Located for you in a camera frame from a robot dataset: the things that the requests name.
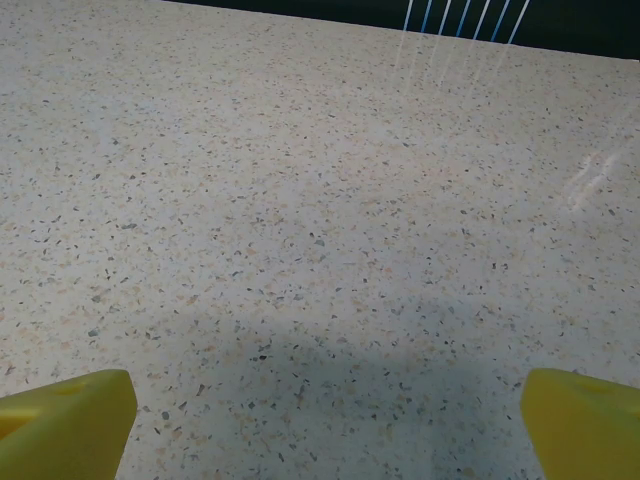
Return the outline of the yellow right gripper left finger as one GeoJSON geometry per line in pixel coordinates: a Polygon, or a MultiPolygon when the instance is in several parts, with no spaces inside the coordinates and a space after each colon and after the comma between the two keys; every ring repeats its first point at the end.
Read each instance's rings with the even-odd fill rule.
{"type": "Polygon", "coordinates": [[[1,477],[113,479],[136,414],[131,377],[118,369],[5,396],[1,477]]]}

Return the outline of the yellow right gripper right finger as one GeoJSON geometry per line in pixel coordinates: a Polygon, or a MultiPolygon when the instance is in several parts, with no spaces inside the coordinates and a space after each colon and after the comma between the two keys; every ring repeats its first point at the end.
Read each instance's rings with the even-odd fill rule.
{"type": "Polygon", "coordinates": [[[520,409],[545,478],[638,480],[637,388],[539,368],[526,378],[520,409]]]}

